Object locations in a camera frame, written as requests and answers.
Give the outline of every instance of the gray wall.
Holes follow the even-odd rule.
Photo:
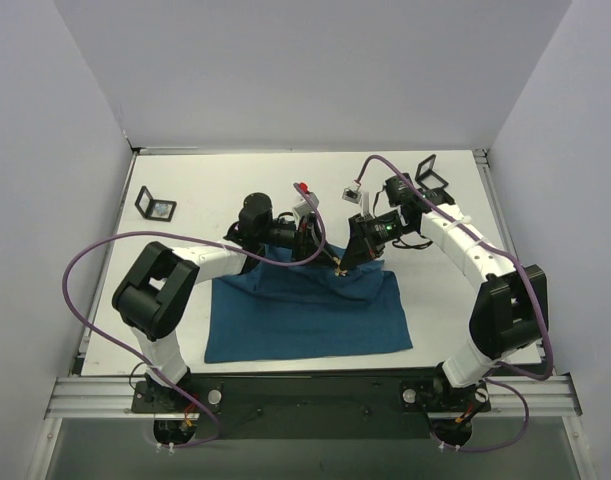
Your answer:
[[[0,0],[0,479],[24,478],[80,333],[60,277],[109,233],[130,151],[52,2]],[[88,307],[100,258],[76,273]]]
[[[491,168],[518,252],[548,274],[556,365],[611,478],[611,0],[572,4]]]
[[[56,0],[135,146],[491,145],[569,0]]]

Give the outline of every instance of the blue cloth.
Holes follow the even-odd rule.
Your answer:
[[[291,251],[266,247],[290,261]],[[373,261],[337,277],[330,268],[261,263],[212,282],[205,363],[390,353],[412,348],[398,283]]]

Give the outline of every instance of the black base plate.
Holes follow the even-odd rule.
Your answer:
[[[199,400],[218,416],[223,426],[221,438],[427,438],[422,414],[414,404],[403,401],[402,392],[411,388],[422,395],[431,388],[432,377],[413,370],[379,373],[192,374],[184,387],[198,394]],[[136,389],[132,412],[182,412],[149,395],[146,382],[138,382]],[[212,390],[222,394],[217,405],[208,402]],[[430,404],[423,403],[433,411]],[[442,411],[462,413],[468,404],[466,399]],[[197,426],[199,436],[215,433],[206,415],[200,416]]]

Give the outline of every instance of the metal frame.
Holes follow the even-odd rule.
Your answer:
[[[127,189],[132,177],[136,159],[139,155],[187,155],[199,152],[196,149],[141,149],[134,152],[129,171],[123,187],[119,212],[113,233],[118,226],[125,205]],[[492,213],[501,233],[505,248],[516,253],[507,224],[501,213],[498,196],[494,189],[487,151],[474,150],[474,160],[477,163],[483,186],[487,193]],[[98,284],[90,308],[90,318],[93,318],[98,309],[103,282],[107,275],[112,246],[107,249],[103,266],[99,275]],[[89,331],[84,332],[80,345],[79,360],[84,358]],[[576,461],[581,479],[595,480],[597,478],[594,465],[591,461],[587,439],[580,422],[580,406],[572,380],[569,376],[555,376],[546,382],[536,382],[522,377],[495,377],[521,392],[530,406],[530,415],[540,417],[562,417],[568,435],[570,447]],[[490,417],[522,417],[523,405],[511,392],[489,385],[490,403],[492,410],[482,413]],[[182,414],[134,414],[131,405],[134,392],[127,383],[126,377],[64,377],[58,378],[47,408],[45,423],[41,431],[39,442],[34,453],[28,472],[29,479],[45,478],[56,445],[62,419],[76,418],[118,418],[118,419],[180,419]],[[430,416],[445,417],[445,414]]]
[[[552,377],[538,382],[523,377],[494,377],[521,392],[535,417],[561,417],[577,415],[579,410],[576,392],[570,377]],[[522,417],[523,404],[512,392],[488,385],[492,410],[480,415],[491,417]],[[56,381],[46,418],[152,418],[182,419],[182,413],[136,414],[132,413],[134,391],[124,377],[64,377]],[[434,417],[458,416],[458,414],[431,414]]]

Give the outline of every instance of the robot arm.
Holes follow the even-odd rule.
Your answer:
[[[192,287],[226,275],[238,275],[248,257],[219,247],[168,249],[159,242],[143,253],[117,289],[112,305],[132,329],[143,355],[174,383],[189,372],[181,356],[176,327]],[[166,279],[158,290],[152,281]],[[149,367],[147,375],[167,385]]]
[[[341,260],[326,249],[312,265],[348,270],[383,254],[385,244],[402,235],[417,232],[432,240],[478,289],[469,323],[469,335],[458,352],[440,364],[438,395],[449,395],[477,384],[499,360],[538,338],[540,331],[530,301],[514,266],[507,259],[489,254],[457,228],[469,223],[443,188],[426,189],[426,198],[457,220],[450,224],[431,211],[398,177],[386,182],[388,213],[373,217],[358,214],[349,219],[350,240]],[[226,238],[244,250],[261,254],[264,244],[291,248],[295,260],[304,259],[317,248],[315,217],[298,212],[298,226],[272,218],[271,202],[264,194],[247,197]],[[469,226],[476,234],[480,233]],[[169,249],[150,243],[141,253],[117,289],[112,305],[136,335],[143,353],[170,380],[179,383],[189,374],[182,359],[175,328],[180,322],[194,284],[253,269],[257,260],[219,247]],[[526,269],[539,301],[546,311],[546,281],[537,266]],[[166,279],[157,289],[151,281]],[[164,386],[154,372],[148,376]]]

